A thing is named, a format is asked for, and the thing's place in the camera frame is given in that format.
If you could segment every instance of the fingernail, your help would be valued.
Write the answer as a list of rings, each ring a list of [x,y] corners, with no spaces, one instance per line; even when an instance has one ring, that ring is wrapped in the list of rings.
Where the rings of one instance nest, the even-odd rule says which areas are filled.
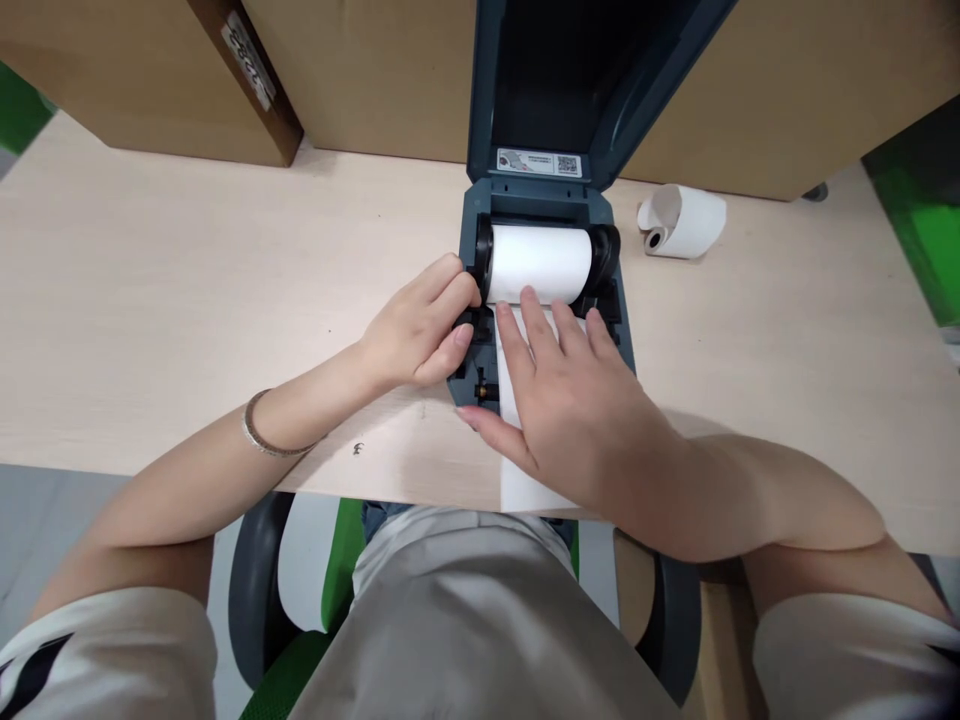
[[[457,415],[459,415],[460,419],[463,420],[467,425],[473,428],[474,432],[477,432],[477,424],[469,408],[457,408]]]
[[[464,323],[453,334],[453,341],[460,347],[469,347],[471,338],[473,338],[473,325],[470,323]]]

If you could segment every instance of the brown cardboard box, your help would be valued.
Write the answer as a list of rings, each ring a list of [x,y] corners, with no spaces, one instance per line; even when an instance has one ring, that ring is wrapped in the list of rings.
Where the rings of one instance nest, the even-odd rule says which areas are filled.
[[[471,0],[244,0],[317,147],[464,162]],[[960,93],[951,0],[739,0],[623,176],[792,200]]]
[[[112,147],[287,166],[302,136],[239,0],[0,0],[0,60]]]
[[[466,162],[472,0],[247,0],[315,147]]]

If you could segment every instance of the paper roll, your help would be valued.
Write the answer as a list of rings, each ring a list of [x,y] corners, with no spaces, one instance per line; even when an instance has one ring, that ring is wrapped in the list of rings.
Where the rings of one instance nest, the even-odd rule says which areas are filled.
[[[513,305],[513,315],[526,340],[526,328],[517,307],[524,286],[531,285],[544,305],[554,300],[572,303],[583,291],[592,261],[593,248],[586,230],[494,225],[487,302],[493,306],[503,300]],[[544,312],[556,334],[553,312],[547,307]],[[500,416],[514,427],[520,427],[510,370],[500,341],[499,323],[496,324],[496,336]],[[502,459],[501,510],[547,512],[572,507],[576,505],[541,485],[506,458]]]
[[[517,304],[523,287],[532,285],[544,305],[572,303],[587,283],[592,259],[586,230],[494,225],[487,302]]]
[[[716,195],[683,185],[664,185],[647,198],[637,225],[648,231],[647,255],[692,260],[720,237],[727,222],[727,203]]]
[[[513,316],[517,319],[523,339],[527,339],[527,331],[520,315],[520,308],[514,307]],[[544,308],[547,322],[557,334],[557,326],[553,321],[553,311]],[[579,320],[580,327],[584,327],[583,320]],[[513,395],[513,383],[510,380],[510,371],[503,354],[503,343],[500,341],[500,323],[497,329],[497,373],[500,376],[500,417],[514,427],[520,427],[520,413],[517,412],[517,401]],[[534,480],[523,470],[506,458],[500,461],[500,509],[503,512],[544,512],[577,507],[576,503],[567,500],[563,495],[555,493],[547,486]]]

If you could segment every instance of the desk surface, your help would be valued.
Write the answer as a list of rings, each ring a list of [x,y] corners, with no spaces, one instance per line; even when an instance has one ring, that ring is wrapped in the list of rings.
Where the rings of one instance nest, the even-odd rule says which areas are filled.
[[[0,182],[0,461],[137,472],[356,340],[457,247],[467,187],[310,147],[286,170],[111,150],[60,113]],[[805,450],[908,549],[960,554],[960,380],[863,172],[830,189],[730,197],[684,262],[643,254],[651,186],[617,182],[639,376],[682,431]],[[498,477],[441,386],[367,408],[282,487],[497,509]]]

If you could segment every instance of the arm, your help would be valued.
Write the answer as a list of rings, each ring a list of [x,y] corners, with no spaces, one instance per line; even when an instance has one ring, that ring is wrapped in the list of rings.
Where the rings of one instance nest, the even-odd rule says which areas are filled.
[[[942,616],[877,510],[837,473],[756,438],[685,440],[596,310],[585,334],[569,307],[554,303],[559,338],[530,288],[521,310],[529,346],[509,308],[498,306],[497,321],[523,430],[481,408],[460,415],[527,474],[680,560],[745,555],[761,608],[834,587]]]
[[[267,393],[253,414],[261,437],[275,447],[305,447],[399,385],[430,385],[453,372],[473,328],[450,327],[480,302],[462,270],[455,255],[440,258],[390,300],[359,342]],[[205,603],[214,533],[299,459],[255,448],[242,432],[243,412],[200,430],[127,483],[51,578],[32,620],[73,600],[143,585]]]

